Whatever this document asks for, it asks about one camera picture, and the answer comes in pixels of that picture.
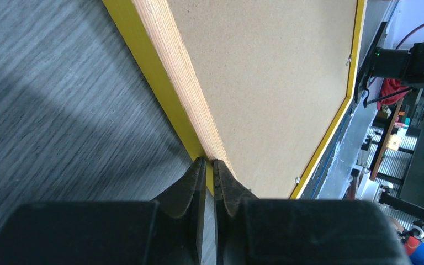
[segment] yellow frame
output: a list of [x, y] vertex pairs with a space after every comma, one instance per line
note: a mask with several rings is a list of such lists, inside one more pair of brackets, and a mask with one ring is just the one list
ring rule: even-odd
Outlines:
[[[352, 62], [349, 68], [347, 95], [313, 157], [308, 163], [301, 177], [300, 183], [292, 192], [290, 196], [291, 199], [298, 199], [301, 196], [304, 188], [308, 184], [310, 176], [313, 174], [317, 163], [321, 159], [322, 154], [326, 150], [328, 143], [333, 137], [352, 100], [366, 2], [367, 0], [358, 0], [357, 2], [352, 41]], [[142, 24], [141, 18], [139, 17], [133, 2], [131, 0], [103, 0], [103, 3], [105, 4], [114, 23], [118, 27], [118, 30], [123, 36], [128, 48], [131, 50], [131, 53], [135, 55], [137, 64], [139, 65], [147, 82], [152, 88], [153, 93], [157, 97], [158, 102], [165, 111], [190, 157], [192, 159], [199, 156], [206, 157], [205, 151], [199, 142], [199, 138], [195, 133], [186, 112], [181, 106], [179, 98], [173, 89], [168, 75], [163, 68], [163, 64], [161, 63], [144, 25]], [[213, 194], [213, 170], [210, 163], [208, 163], [206, 172], [206, 184]]]

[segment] corrugated metal wall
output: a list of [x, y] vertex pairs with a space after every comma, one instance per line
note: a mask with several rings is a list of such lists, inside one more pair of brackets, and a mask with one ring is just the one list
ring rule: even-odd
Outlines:
[[[380, 138], [381, 138], [380, 134], [382, 132], [383, 132], [382, 128], [372, 127], [372, 126], [368, 128], [368, 135], [371, 136], [373, 140], [377, 142], [380, 141]], [[417, 144], [417, 137], [405, 136], [402, 138], [400, 147], [409, 149], [409, 150], [414, 150], [416, 144]], [[370, 165], [373, 160], [376, 147], [377, 145], [370, 146], [368, 165]], [[409, 153], [401, 152], [401, 151], [393, 151], [388, 149], [385, 153], [383, 162], [381, 163], [379, 172], [395, 177], [395, 178], [403, 179], [406, 170], [409, 168], [411, 159], [412, 159], [412, 155]], [[380, 178], [376, 179], [376, 182], [381, 183], [382, 181], [383, 180]], [[400, 191], [400, 186], [395, 184], [394, 189], [391, 192], [391, 195], [397, 197], [399, 191]], [[399, 223], [407, 229], [410, 228], [410, 226], [412, 225], [412, 222], [417, 220], [412, 215], [406, 214], [405, 212], [402, 212], [402, 211], [397, 211], [386, 205], [382, 205], [381, 210], [384, 213], [386, 213], [386, 215], [397, 219]]]

